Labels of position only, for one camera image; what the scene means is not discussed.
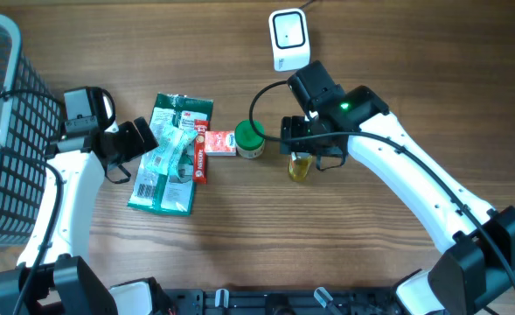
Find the yellow oil bottle silver cap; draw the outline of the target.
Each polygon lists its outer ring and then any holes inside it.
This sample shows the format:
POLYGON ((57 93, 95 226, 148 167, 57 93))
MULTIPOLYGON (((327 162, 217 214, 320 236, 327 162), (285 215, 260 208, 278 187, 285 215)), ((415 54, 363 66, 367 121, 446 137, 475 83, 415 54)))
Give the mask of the yellow oil bottle silver cap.
POLYGON ((307 152, 292 152, 289 160, 289 176, 294 181, 304 181, 313 161, 307 152))

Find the pale green snack packet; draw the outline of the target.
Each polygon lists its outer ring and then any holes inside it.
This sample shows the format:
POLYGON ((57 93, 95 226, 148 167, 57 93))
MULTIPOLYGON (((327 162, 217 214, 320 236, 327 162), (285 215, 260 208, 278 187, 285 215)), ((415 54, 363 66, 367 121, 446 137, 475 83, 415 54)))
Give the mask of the pale green snack packet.
POLYGON ((179 160, 187 147, 198 135, 195 129, 180 129, 172 124, 166 124, 162 135, 145 167, 151 172, 165 176, 177 176, 179 160))

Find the green lid small jar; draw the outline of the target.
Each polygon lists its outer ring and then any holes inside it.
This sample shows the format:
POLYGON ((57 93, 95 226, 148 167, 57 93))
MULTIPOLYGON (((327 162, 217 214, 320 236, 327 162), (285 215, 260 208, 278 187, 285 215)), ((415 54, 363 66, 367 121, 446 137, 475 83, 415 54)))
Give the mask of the green lid small jar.
POLYGON ((259 157, 265 149, 265 139, 259 136, 248 120, 240 122, 234 130, 238 153, 248 159, 259 157))

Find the green 3M gloves package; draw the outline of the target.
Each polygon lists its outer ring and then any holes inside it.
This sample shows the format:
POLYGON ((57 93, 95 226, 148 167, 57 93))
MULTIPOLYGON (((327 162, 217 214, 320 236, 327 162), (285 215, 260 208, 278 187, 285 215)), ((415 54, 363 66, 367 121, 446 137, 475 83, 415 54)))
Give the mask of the green 3M gloves package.
MULTIPOLYGON (((195 120, 210 121, 213 101, 180 94, 158 94, 150 118, 157 142, 166 124, 182 130, 195 129, 195 120)), ((189 215, 196 184, 193 181, 194 140, 179 160, 178 175, 165 176, 145 165, 152 151, 142 155, 128 206, 153 214, 189 215)))

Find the red Nescafe coffee stick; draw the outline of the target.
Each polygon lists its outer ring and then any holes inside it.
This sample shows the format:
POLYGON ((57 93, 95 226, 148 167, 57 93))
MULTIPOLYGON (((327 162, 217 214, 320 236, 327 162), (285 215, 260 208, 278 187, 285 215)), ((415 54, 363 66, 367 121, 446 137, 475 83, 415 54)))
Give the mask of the red Nescafe coffee stick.
POLYGON ((209 122, 206 120, 195 120, 197 135, 194 140, 194 170, 193 181, 200 184, 207 183, 206 176, 206 154, 205 154, 205 133, 208 130, 209 122))

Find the red white tissue pack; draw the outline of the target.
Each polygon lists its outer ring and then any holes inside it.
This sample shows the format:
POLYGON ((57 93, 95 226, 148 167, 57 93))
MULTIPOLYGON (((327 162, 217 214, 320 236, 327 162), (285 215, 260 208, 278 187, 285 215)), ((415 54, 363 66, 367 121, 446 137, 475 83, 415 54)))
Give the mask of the red white tissue pack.
POLYGON ((237 153, 233 131, 207 131, 205 133, 207 156, 235 156, 237 153))

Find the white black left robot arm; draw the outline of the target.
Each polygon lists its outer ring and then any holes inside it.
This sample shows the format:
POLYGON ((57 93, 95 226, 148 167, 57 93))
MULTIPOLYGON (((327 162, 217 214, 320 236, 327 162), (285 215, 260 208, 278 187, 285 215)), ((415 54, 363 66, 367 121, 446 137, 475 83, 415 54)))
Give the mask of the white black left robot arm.
POLYGON ((142 117, 107 127, 64 122, 47 145, 47 177, 15 269, 0 272, 2 314, 163 314, 171 302, 152 277, 107 288, 87 264, 94 203, 107 172, 157 146, 142 117))

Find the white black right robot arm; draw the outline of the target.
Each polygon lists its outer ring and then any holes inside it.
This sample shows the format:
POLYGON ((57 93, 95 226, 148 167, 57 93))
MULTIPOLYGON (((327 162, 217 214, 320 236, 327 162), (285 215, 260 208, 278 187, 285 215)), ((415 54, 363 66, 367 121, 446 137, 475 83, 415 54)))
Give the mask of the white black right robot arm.
POLYGON ((475 314, 515 291, 515 207, 497 210, 453 179, 404 130, 370 88, 292 82, 303 116, 282 125, 292 151, 353 158, 413 212, 441 256, 402 280, 398 303, 410 314, 475 314))

